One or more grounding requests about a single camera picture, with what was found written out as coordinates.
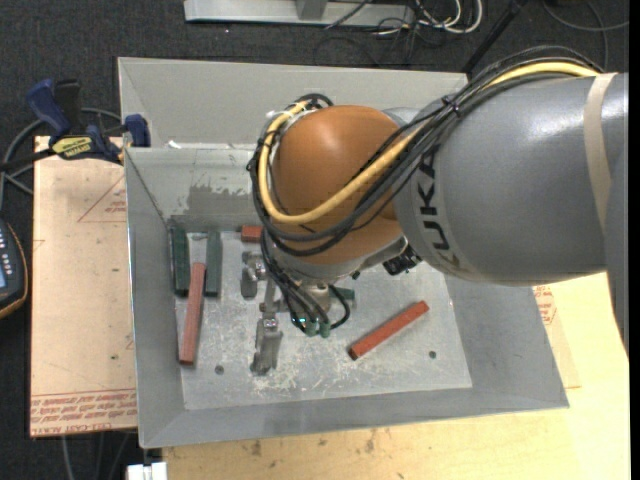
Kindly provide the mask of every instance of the clamp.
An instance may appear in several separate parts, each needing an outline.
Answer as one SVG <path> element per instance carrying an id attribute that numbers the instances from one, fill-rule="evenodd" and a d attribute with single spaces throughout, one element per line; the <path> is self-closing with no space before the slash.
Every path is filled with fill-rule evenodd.
<path id="1" fill-rule="evenodd" d="M 81 119 L 80 84 L 64 80 L 54 84 L 45 79 L 35 84 L 27 93 L 27 103 L 38 118 L 49 124 L 54 133 L 49 139 L 49 150 L 65 160 L 93 158 L 122 163 L 123 148 L 127 146 L 149 147 L 151 136 L 140 114 L 127 116 L 122 126 L 125 132 L 123 148 L 103 136 L 98 126 L 84 127 Z"/>

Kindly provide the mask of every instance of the red wooden block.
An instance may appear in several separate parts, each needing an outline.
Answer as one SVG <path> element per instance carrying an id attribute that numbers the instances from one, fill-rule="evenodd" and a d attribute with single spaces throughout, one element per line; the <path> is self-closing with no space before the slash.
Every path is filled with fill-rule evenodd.
<path id="1" fill-rule="evenodd" d="M 198 333 L 200 331 L 200 317 L 202 314 L 202 296 L 204 276 L 207 266 L 204 263 L 194 263 L 191 266 L 191 281 L 187 298 L 187 315 L 182 332 L 182 346 L 180 347 L 180 364 L 192 365 L 196 360 L 198 349 Z"/>
<path id="2" fill-rule="evenodd" d="M 349 356 L 354 361 L 362 357 L 427 311 L 429 311 L 429 306 L 426 302 L 420 301 L 414 304 L 352 345 L 349 349 Z"/>
<path id="3" fill-rule="evenodd" d="M 260 243 L 262 226 L 242 226 L 240 230 L 240 241 L 257 244 Z"/>

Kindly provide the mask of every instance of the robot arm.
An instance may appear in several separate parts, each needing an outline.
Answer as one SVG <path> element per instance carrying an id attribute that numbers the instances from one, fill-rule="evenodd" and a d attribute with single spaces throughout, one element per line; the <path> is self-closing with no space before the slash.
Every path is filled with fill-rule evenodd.
<path id="1" fill-rule="evenodd" d="M 263 253 L 302 298 L 379 263 L 521 285 L 606 269 L 622 330 L 627 115 L 627 75 L 564 58 L 422 110 L 303 97 L 249 165 Z"/>

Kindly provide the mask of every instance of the wooden stick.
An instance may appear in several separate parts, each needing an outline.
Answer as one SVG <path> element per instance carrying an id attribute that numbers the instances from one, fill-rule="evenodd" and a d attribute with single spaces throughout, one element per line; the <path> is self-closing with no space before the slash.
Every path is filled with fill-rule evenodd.
<path id="1" fill-rule="evenodd" d="M 200 317 L 202 314 L 202 292 L 207 266 L 204 263 L 194 263 L 191 266 L 191 282 L 189 283 L 189 297 L 187 298 L 187 315 L 184 319 L 182 332 L 182 346 L 180 347 L 180 364 L 192 365 L 196 359 L 198 349 L 198 333 L 200 331 Z"/>
<path id="2" fill-rule="evenodd" d="M 359 357 L 362 357 L 367 352 L 380 345 L 380 343 L 393 336 L 400 329 L 416 320 L 420 315 L 424 315 L 427 311 L 429 311 L 429 306 L 427 306 L 424 301 L 414 304 L 409 309 L 404 310 L 402 313 L 393 317 L 391 320 L 388 320 L 376 330 L 367 334 L 364 338 L 358 340 L 349 349 L 349 356 L 354 361 Z"/>

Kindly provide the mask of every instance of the cardboard sheet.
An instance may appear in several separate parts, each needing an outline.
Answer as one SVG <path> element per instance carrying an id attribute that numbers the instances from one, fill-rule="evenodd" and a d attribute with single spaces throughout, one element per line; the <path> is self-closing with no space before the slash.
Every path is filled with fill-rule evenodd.
<path id="1" fill-rule="evenodd" d="M 124 170 L 53 157 L 34 186 L 30 435 L 135 428 Z"/>

